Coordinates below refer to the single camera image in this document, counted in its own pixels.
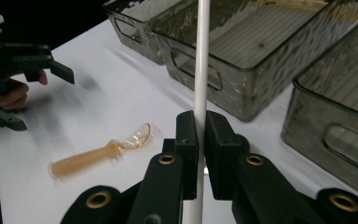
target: bin handle cutout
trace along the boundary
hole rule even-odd
[[[121,21],[115,18],[115,24],[118,27],[118,30],[129,39],[135,40],[138,43],[142,43],[141,35],[138,30],[131,24]]]
[[[341,159],[358,168],[358,131],[341,124],[330,124],[324,132],[323,144]]]
[[[171,49],[173,64],[186,75],[195,78],[196,59],[179,49]],[[208,64],[208,87],[214,91],[222,90],[222,81],[219,72]]]

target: spoon handle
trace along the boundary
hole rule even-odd
[[[52,178],[69,175],[104,158],[115,158],[118,152],[119,146],[109,142],[106,147],[93,149],[91,151],[51,163],[48,166],[48,173]]]

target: human hand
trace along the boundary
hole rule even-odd
[[[0,107],[5,110],[18,109],[25,104],[29,87],[27,84],[12,78],[8,79],[7,82],[10,83],[13,89],[8,94],[0,96]],[[39,70],[39,83],[42,85],[48,84],[48,76],[44,70]]]

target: black mount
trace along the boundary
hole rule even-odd
[[[176,138],[164,139],[144,179],[119,192],[107,186],[84,191],[62,224],[182,223],[183,200],[197,198],[199,141],[193,111],[177,116]],[[250,152],[247,139],[227,119],[207,111],[205,159],[213,197],[232,201],[240,224],[358,223],[358,197],[342,189],[322,189],[313,200],[286,180],[272,162]]]

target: clear plastic spoon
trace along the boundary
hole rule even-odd
[[[141,147],[151,134],[150,124],[139,127],[132,135],[122,142],[110,140],[105,147],[96,148],[48,165],[48,173],[51,178],[58,178],[81,170],[104,158],[114,159],[121,149],[135,149]]]

